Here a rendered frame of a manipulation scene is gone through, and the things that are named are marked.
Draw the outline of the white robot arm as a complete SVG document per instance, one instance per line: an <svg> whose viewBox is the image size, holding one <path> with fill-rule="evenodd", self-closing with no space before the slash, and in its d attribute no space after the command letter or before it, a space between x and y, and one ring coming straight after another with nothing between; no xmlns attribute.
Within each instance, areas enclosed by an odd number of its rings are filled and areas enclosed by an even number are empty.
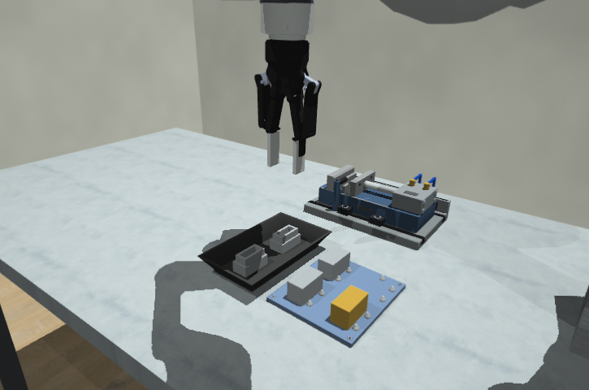
<svg viewBox="0 0 589 390"><path fill-rule="evenodd" d="M473 22L506 7L525 9L545 0L380 0L392 11L425 24ZM300 41L314 33L314 0L260 0L261 33Z"/></svg>

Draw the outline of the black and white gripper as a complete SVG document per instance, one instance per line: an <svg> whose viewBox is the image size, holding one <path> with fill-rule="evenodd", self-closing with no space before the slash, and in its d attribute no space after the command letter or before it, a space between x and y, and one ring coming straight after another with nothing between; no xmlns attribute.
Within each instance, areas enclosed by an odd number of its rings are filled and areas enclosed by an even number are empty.
<svg viewBox="0 0 589 390"><path fill-rule="evenodd" d="M318 93L322 86L320 80L309 78L306 68L309 48L306 40L266 40L268 66L265 73L254 76L258 88L258 126L267 132L268 167L279 164L279 122L284 98L289 102L294 132L294 175L305 170L305 142L316 134Z"/></svg>

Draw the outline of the yellow rectangular block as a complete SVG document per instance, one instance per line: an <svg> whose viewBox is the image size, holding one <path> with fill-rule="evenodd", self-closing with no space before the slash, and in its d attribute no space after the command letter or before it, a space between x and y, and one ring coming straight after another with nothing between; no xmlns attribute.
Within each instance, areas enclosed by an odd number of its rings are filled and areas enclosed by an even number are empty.
<svg viewBox="0 0 589 390"><path fill-rule="evenodd" d="M348 330L367 311L368 292L350 285L332 303L330 321Z"/></svg>

